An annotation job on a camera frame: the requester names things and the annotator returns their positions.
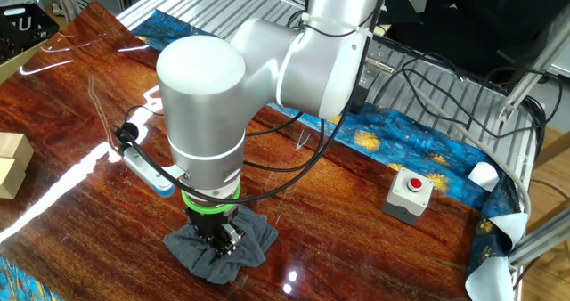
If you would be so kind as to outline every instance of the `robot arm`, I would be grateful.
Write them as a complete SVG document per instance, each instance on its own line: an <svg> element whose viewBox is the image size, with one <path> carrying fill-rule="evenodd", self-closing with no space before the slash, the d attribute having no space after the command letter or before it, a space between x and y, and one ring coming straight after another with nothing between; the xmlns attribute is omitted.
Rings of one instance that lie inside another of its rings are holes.
<svg viewBox="0 0 570 301"><path fill-rule="evenodd" d="M309 2L304 30L248 20L231 43L185 37L160 54L157 74L175 162L167 171L174 178L210 198L235 198L245 127L263 106L277 102L323 119L336 117L345 107L378 0ZM153 169L129 149L125 161L159 193L174 189L158 175L153 178ZM224 210L183 195L194 224L205 224L199 227L206 227L200 230L208 237L225 232L233 245L218 251L231 253L240 237L231 233L235 206ZM224 211L210 215L208 208Z"/></svg>

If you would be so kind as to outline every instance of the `wooden table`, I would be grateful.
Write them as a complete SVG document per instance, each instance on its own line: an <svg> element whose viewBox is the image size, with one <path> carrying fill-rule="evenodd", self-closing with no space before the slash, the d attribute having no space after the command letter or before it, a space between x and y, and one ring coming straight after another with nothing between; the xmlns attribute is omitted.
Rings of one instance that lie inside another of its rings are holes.
<svg viewBox="0 0 570 301"><path fill-rule="evenodd" d="M0 255L74 301L468 299L478 213L434 192L417 223L399 222L380 212L395 171L338 143L293 187L248 205L280 233L264 264L225 286L193 277L162 244L186 223L179 194L161 199L108 144L107 127L128 108L159 102L158 55L93 2L0 85L0 130L24 133L36 150L18 197L0 201ZM142 146L166 165L164 121L147 119ZM248 131L287 119L265 108ZM248 139L246 159L307 160L318 133L295 150L303 128ZM290 177L245 167L243 196Z"/></svg>

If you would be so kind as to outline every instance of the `gray cloth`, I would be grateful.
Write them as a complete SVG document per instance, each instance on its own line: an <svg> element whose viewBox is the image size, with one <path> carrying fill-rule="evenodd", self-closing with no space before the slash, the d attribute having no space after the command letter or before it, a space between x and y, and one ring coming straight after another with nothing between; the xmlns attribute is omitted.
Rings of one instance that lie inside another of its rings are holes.
<svg viewBox="0 0 570 301"><path fill-rule="evenodd" d="M257 215L243 206L238 206L238 210L233 223L245 232L245 236L230 256L218 256L200 238L190 221L182 229L168 234L164 244L197 277L215 284L232 282L242 266L257 267L265 262L265 252L279 234L267 223L267 216Z"/></svg>

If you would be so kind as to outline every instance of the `wire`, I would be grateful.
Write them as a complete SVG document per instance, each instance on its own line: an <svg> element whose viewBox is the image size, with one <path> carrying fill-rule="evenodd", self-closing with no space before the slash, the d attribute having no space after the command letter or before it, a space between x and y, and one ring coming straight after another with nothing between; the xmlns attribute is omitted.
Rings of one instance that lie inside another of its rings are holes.
<svg viewBox="0 0 570 301"><path fill-rule="evenodd" d="M546 126L546 125L552 120L552 118L554 118L554 115L556 114L556 112L557 112L557 110L558 110L558 106L560 105L560 101L562 100L563 87L562 87L562 82L560 81L560 79L559 79L558 77L556 77L555 75L552 75L552 74L550 74L550 73L540 72L540 71L536 71L536 70L532 70L532 69L498 68L498 69L494 69L494 70L492 71L492 73L495 73L495 72L498 72L498 71L501 71L501 70L527 71L527 72L529 72L529 73L542 74L542 75L544 75L544 76L552 77L553 79L557 80L557 82L558 82L558 89L559 89L558 98L557 98L556 104L555 104L555 106L554 106L554 109L553 109L552 112L550 113L549 117L546 118L546 120L545 120L543 123L541 123L541 124L539 124L539 125L532 125L532 126L529 126L529 127L518 128L518 129L515 129L515 130L510 131L510 132L505 133L505 134L495 134L495 133L493 133L491 130L489 130L489 129L485 126L485 124L483 124L483 123L481 123L479 120L477 120L477 119L475 118L475 116L473 115L472 112L467 111L463 106L461 106L460 103L457 101L457 99L455 99L451 94L449 94L449 93L448 93L447 91L445 91L443 88L437 86L434 82L432 82L431 80L429 80L427 77L421 75L417 70L415 70L415 69L400 69L399 71L395 72L394 74L396 74L396 73L397 73L397 74L400 74L399 72L403 72L404 77L406 78L406 80L408 81L408 83L409 83L410 85L411 85L411 81L410 81L409 77L408 77L407 75L405 75L405 72L408 71L408 72L411 72L411 73L413 73L413 74L419 76L419 77L420 77L422 80L424 80L426 83L430 84L430 85L431 85L432 87L434 87L436 90L438 90L439 92L441 92L441 93L445 94L447 97L449 97L450 100L452 100L452 102L454 102L454 103L460 108L460 110L462 110L463 112L465 112L465 114L466 114L467 116L469 116L469 122L466 124L466 123L462 123L462 122L460 122L460 121L458 121L458 120L456 120L456 119L454 119L454 118L441 118L441 117L438 117L438 116L435 116L435 117L440 118L440 119L443 119L443 120L448 120L448 121L451 121L451 122L463 124L463 125L469 125L470 122L473 121L473 122L475 122L477 125L479 125L479 126L481 127L481 129L483 129L485 132L487 132L490 136L492 136L492 137L494 137L494 138L501 139L501 138L503 138L503 137L507 137L507 136L510 136L510 135L513 135L513 134L516 134L516 133L519 133L519 132L534 130L534 129L536 129L536 128L540 128L540 127ZM425 107L424 104L422 104L421 102L419 102L419 104L422 106L422 108L423 108L424 110L426 110L426 107ZM426 112L427 112L428 114L430 114L430 115L433 115L433 113L430 112L430 111L428 111L428 110L426 110Z"/></svg>
<svg viewBox="0 0 570 301"><path fill-rule="evenodd" d="M439 107L439 105L437 105L434 101L432 101L427 95L425 95L423 92L421 92L419 89L417 89L416 86L410 84L408 79L405 79L404 81L406 82L406 84L409 84L410 88L416 90L417 95L420 98L424 99L424 102L426 102L427 105L434 108L440 115L447 117L448 119L451 120L452 117L449 114L447 114L447 112L445 112L444 109ZM457 122L452 121L451 123L458 131L460 131L472 143L474 143L476 145L476 147L478 147L481 151L485 152L489 156L489 158L491 158L513 180L513 182L517 186L519 196L522 197L522 199L525 203L525 212L530 216L531 215L531 200L530 200L530 197L528 196L528 191L526 190L525 185L522 183L522 181L517 176L515 171L513 171L507 165L507 163L503 162L497 155L495 155L495 153L493 153L492 150L489 150L489 148L487 148L484 144L479 142L479 140L472 133L470 133L468 130L466 130L465 127L458 124Z"/></svg>
<svg viewBox="0 0 570 301"><path fill-rule="evenodd" d="M535 265L536 262L538 262L538 259L540 259L541 256L543 256L543 255L537 256L533 261L531 261L531 262L525 267L525 269L523 270L523 272L520 273L520 275L519 275L518 278L517 278L517 282L515 282L515 285L513 286L513 290L516 290L516 289L518 288L518 283L520 283L520 281L523 279L523 277L525 277L526 273L528 273L528 270L530 270L530 269L533 267L533 265Z"/></svg>
<svg viewBox="0 0 570 301"><path fill-rule="evenodd" d="M134 149L136 150L136 152L141 156L142 159L144 159L145 162L147 162L155 171L157 171L157 173L159 173L160 175L164 176L169 182L171 182L174 186L179 187L180 189L186 191L187 193L190 193L191 195L195 196L198 199L203 199L207 202L212 202L212 203L218 203L218 204L245 204L245 203L250 203L250 202L255 202L261 199L265 199L265 198L269 198L272 197L273 195L279 194L281 191L286 190L287 188L289 188L291 185L293 185L296 181L298 181L301 177L303 177L307 172L309 172L309 170L317 163L317 161L324 155L324 153L329 149L329 147L333 144L334 138L335 136L337 136L338 131L340 131L340 127L343 125L343 123L345 122L346 116L348 114L348 109L350 108L350 106L353 103L354 100L354 91L356 89L353 88L353 91L350 94L350 98L348 99L348 102L346 104L345 107L345 111L343 112L343 114L340 117L339 122L337 123L337 126L335 127L335 129L332 131L332 134L330 135L329 140L327 141L327 143L324 145L324 147L322 148L322 150L319 152L318 155L314 156L311 160L310 163L305 167L305 169L301 172L299 172L299 174L295 175L295 177L293 177L291 180L289 180L288 182L286 182L285 184L283 184L282 186L280 186L277 189L274 189L272 191L269 191L265 194L260 194L257 195L255 197L251 197L251 198L247 198L247 199L218 199L218 198L213 198L213 197L209 197L208 195L205 195L203 193L200 193L196 190L194 190L193 188L187 186L184 183L181 183L180 181L178 181L175 177L173 177L171 174L169 174L167 171L165 171L161 166L159 166L158 164L156 164L145 152L144 150L141 148L141 146L136 142L135 138L128 132L123 131L122 132L122 136L124 136L134 147Z"/></svg>
<svg viewBox="0 0 570 301"><path fill-rule="evenodd" d="M388 79L388 81L384 84L384 86L387 86L388 83L390 83L390 81L394 78L394 77L399 77L400 74L403 74L403 77L405 78L405 82L407 85L412 85L410 78L405 75L405 71L406 70L413 70L413 69L399 69L396 72L394 72L394 74L392 74L392 76ZM439 118L439 119L443 119L443 120L448 120L457 124L462 124L465 125L465 123L463 123L462 121L455 119L455 118L447 118L447 117L443 117L440 115L435 114L434 112L432 112L431 110L428 109L428 107L426 106L426 104L424 104L423 102L421 102L417 91L412 88L411 91L413 92L414 96L416 97L416 99L418 100L419 106L421 106L421 108L429 115L433 116L434 118Z"/></svg>
<svg viewBox="0 0 570 301"><path fill-rule="evenodd" d="M157 113L157 112L153 112L152 110L150 110L150 109L144 107L144 105L135 105L135 106L133 106L132 108L128 109L128 111L126 112L126 114L125 114L125 123L128 121L128 116L131 114L131 111L134 110L134 109L138 109L138 108L145 109L145 110L149 111L150 113L152 113L152 114L154 114L154 115L156 115L156 116L164 116L164 114Z"/></svg>
<svg viewBox="0 0 570 301"><path fill-rule="evenodd" d="M358 26L361 27L362 25L364 25L364 24L372 17L373 14L374 14L374 11L372 11L372 12L366 17L366 19L364 19ZM291 29L297 29L297 28L310 28L310 29L316 31L317 33L319 33L319 34L321 34L321 35L324 35L324 36L326 36L326 37L335 37L335 38L338 38L338 37L347 37L347 36L349 36L349 35L353 35L354 33L356 33L356 29L353 29L353 30L351 30L351 31L349 31L349 32L347 32L347 33L345 33L345 34L338 34L338 35L328 34L328 33L323 32L323 31L320 30L320 29L314 28L313 26L307 25L307 24L301 24L301 25L295 26L295 27L293 27L293 28L291 28Z"/></svg>
<svg viewBox="0 0 570 301"><path fill-rule="evenodd" d="M376 27L384 30L384 33L382 35L387 33L387 30L385 28L383 28L382 25L376 25Z"/></svg>
<svg viewBox="0 0 570 301"><path fill-rule="evenodd" d="M259 168L259 169L263 169L265 171L271 171L271 172L296 172L306 166L309 165L309 163L311 162L312 159L314 159L317 155L319 155L319 152L321 151L322 148L322 144L324 143L324 119L321 119L321 138L319 139L319 146L317 146L317 149L314 151L313 156L307 160L304 164L298 166L298 167L291 167L291 168L278 168L278 167L265 167L256 163L251 163L248 162L246 160L243 161L243 164L250 166L250 167L255 167L255 168Z"/></svg>
<svg viewBox="0 0 570 301"><path fill-rule="evenodd" d="M291 16L289 16L289 19L287 20L287 28L291 28L291 23L293 22L293 20L294 20L299 14L301 14L301 13L303 13L303 12L305 12L305 11L300 10L300 11L293 12L293 13L291 14Z"/></svg>
<svg viewBox="0 0 570 301"><path fill-rule="evenodd" d="M552 183L549 180L545 180L545 179L541 179L541 178L532 178L531 182L537 182L543 185L546 185L548 187L550 187L552 190L558 192L558 194L562 195L565 199L569 199L570 198L570 194L568 194L567 191L564 191L561 187L559 187L558 185Z"/></svg>
<svg viewBox="0 0 570 301"><path fill-rule="evenodd" d="M280 129L285 128L285 127L290 126L291 124L295 123L295 121L297 121L302 115L303 115L303 112L299 112L294 118L292 118L291 120L289 120L287 123L283 124L282 126L277 126L274 128L270 128L268 130L260 131L260 132L246 133L246 137L258 136L258 135L269 134L272 132L279 131Z"/></svg>
<svg viewBox="0 0 570 301"><path fill-rule="evenodd" d="M391 43L392 41L389 39L386 39L386 42L383 42L384 45L386 45L386 43ZM490 73L486 78L480 78L472 73L467 72L466 70L463 69L459 69L457 68L451 61L449 61L448 59L446 59L445 57L443 57L442 55L438 54L438 53L417 53L415 51L413 51L410 47L406 46L406 45L401 45L398 42L394 42L397 43L398 46L397 47L391 47L393 49L398 50L398 48L403 48L404 50L406 50L406 52L404 53L409 53L409 54L413 54L415 55L415 58L412 59L411 61L407 61L406 63L404 63L404 65L402 66L402 68L405 68L407 65L413 63L414 61L417 60L423 60L423 61L427 61L430 62L436 66L440 66L440 67L444 67L444 68L451 68L451 70L453 71L453 73L461 80L464 79L464 77L468 77L470 80L478 83L479 85L481 85L482 87L479 89L479 92L477 94L476 97L476 101L474 103L473 106L473 110L471 111L471 116L475 116L475 110L476 110L476 106L479 102L479 99L481 97L481 94L483 92L483 87L488 87L492 90L494 90L495 92L498 92L500 94L503 95L509 95L510 91L506 90L505 88L503 88L503 85L509 84L509 82L504 82L504 83L493 83L490 80L490 77L492 77L495 72ZM418 75L420 75L421 77L423 77L425 80L427 80L429 83L431 83L431 85L438 89L439 91L445 93L442 89L440 89L438 86L435 86L431 81L429 81L429 79L425 78L424 76L422 76L420 73L417 73ZM447 94L447 96L456 104L458 104L456 101L456 99L454 99L452 96L450 96L449 94ZM377 98L375 100L375 102L378 102L378 98L380 97L380 95L377 95ZM525 108L529 114L531 115L531 117L533 118L533 122L534 122L534 127L536 127L536 151L534 153L535 158L538 158L539 154L541 153L541 149L542 149L542 145L544 143L544 137L546 134L546 113L544 111L544 108L542 107L542 105L536 101L532 96L526 96L524 98L523 101L521 101L521 106L523 108ZM467 123L467 126L471 126L471 122L472 122L472 118L469 118L469 121Z"/></svg>

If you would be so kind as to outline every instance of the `red button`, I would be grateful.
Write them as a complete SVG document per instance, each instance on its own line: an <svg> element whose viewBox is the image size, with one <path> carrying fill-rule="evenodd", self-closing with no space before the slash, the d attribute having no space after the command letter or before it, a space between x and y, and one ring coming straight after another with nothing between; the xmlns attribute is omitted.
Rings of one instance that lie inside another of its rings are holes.
<svg viewBox="0 0 570 301"><path fill-rule="evenodd" d="M410 185L416 189L419 189L419 188L421 188L421 181L419 179L411 179Z"/></svg>
<svg viewBox="0 0 570 301"><path fill-rule="evenodd" d="M408 182L408 189L410 189L410 191L419 191L421 189L421 181L417 178L412 178Z"/></svg>

